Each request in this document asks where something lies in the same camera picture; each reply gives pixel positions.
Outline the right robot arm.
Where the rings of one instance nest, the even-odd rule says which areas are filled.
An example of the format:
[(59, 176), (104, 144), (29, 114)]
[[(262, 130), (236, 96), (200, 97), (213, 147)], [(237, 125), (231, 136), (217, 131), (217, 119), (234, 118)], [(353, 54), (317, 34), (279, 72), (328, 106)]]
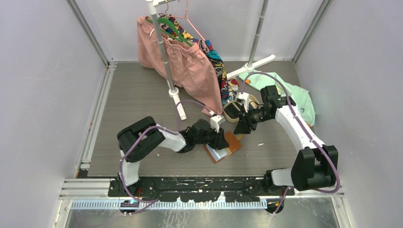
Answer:
[(256, 104), (248, 93), (237, 94), (241, 104), (238, 124), (234, 134), (250, 134), (259, 123), (276, 120), (291, 139), (297, 156), (291, 168), (268, 171), (264, 181), (265, 192), (276, 195), (282, 186), (289, 186), (298, 191), (317, 190), (326, 192), (326, 188), (340, 187), (337, 174), (338, 151), (332, 145), (326, 145), (314, 135), (304, 122), (298, 108), (288, 95), (280, 96), (276, 86), (266, 86), (260, 91), (262, 103)]

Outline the brown leather card holder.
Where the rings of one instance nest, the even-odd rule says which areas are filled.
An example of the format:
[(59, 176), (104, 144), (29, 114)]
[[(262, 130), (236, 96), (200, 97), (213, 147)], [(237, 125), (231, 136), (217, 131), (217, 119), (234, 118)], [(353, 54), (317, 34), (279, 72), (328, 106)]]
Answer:
[(213, 149), (207, 144), (203, 147), (210, 157), (211, 161), (216, 164), (221, 160), (227, 158), (228, 156), (232, 155), (234, 152), (240, 150), (242, 148), (242, 144), (240, 142), (242, 138), (243, 134), (234, 134), (233, 132), (228, 131), (224, 134), (224, 139), (229, 144), (228, 147), (220, 150)]

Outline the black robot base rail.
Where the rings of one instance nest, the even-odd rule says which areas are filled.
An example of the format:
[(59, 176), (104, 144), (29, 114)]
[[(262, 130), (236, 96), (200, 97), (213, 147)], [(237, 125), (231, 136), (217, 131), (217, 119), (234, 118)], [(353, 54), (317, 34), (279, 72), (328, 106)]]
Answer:
[(285, 187), (274, 186), (267, 176), (140, 177), (128, 187), (135, 197), (161, 202), (255, 202), (260, 197), (281, 197)]

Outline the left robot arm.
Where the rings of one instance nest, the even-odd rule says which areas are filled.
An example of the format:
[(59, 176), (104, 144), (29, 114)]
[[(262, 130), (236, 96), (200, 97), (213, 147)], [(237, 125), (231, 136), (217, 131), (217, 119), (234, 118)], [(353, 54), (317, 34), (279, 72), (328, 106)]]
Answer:
[(127, 196), (133, 196), (139, 189), (139, 168), (141, 160), (158, 147), (177, 153), (187, 153), (198, 144), (204, 144), (214, 150), (229, 148), (217, 115), (210, 121), (199, 119), (186, 129), (176, 132), (169, 130), (151, 117), (122, 129), (117, 134), (121, 158), (119, 160), (120, 190)]

